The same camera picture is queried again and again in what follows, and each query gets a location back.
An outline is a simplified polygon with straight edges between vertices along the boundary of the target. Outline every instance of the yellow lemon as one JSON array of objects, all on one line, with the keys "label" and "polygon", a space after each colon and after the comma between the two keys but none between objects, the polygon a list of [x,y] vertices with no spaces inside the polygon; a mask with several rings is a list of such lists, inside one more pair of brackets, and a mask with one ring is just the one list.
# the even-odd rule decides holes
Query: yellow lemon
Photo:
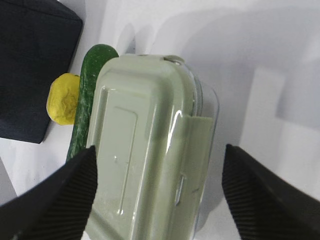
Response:
[{"label": "yellow lemon", "polygon": [[51,84],[46,110],[54,122],[60,125],[75,123],[79,83],[79,76],[65,73]]}]

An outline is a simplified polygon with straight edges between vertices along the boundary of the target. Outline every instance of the plastic container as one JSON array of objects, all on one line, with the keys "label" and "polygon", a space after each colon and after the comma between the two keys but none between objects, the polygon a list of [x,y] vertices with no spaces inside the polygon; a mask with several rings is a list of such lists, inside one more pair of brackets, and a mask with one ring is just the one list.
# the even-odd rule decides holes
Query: plastic container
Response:
[{"label": "plastic container", "polygon": [[214,92],[177,56],[108,61],[87,139],[98,164],[91,240],[192,239],[217,114]]}]

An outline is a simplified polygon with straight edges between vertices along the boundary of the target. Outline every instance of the white backdrop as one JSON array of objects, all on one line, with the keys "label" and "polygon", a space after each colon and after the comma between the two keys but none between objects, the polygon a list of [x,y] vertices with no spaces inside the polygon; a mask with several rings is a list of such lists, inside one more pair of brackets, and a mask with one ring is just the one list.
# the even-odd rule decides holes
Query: white backdrop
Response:
[{"label": "white backdrop", "polygon": [[[85,22],[72,73],[105,43],[120,54],[179,55],[216,90],[220,115],[196,240],[240,239],[221,188],[227,143],[320,200],[318,0],[60,2]],[[52,123],[40,145],[0,140],[18,195],[64,163],[71,132]]]}]

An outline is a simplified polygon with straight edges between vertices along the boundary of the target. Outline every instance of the green cucumber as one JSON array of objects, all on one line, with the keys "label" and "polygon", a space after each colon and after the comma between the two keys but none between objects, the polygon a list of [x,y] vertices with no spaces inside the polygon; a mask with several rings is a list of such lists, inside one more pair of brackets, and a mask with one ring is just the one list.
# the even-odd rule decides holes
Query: green cucumber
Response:
[{"label": "green cucumber", "polygon": [[107,61],[117,57],[119,57],[117,51],[105,44],[93,46],[84,57],[80,75],[79,98],[66,157],[67,161],[86,148],[98,75]]}]

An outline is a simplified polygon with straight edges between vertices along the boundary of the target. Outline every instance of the dark fabric box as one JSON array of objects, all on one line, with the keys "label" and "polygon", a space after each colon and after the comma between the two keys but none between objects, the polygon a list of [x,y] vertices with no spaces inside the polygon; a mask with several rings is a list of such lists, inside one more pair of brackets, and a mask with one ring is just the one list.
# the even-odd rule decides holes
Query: dark fabric box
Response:
[{"label": "dark fabric box", "polygon": [[43,140],[51,83],[68,71],[82,26],[56,0],[0,0],[0,138]]}]

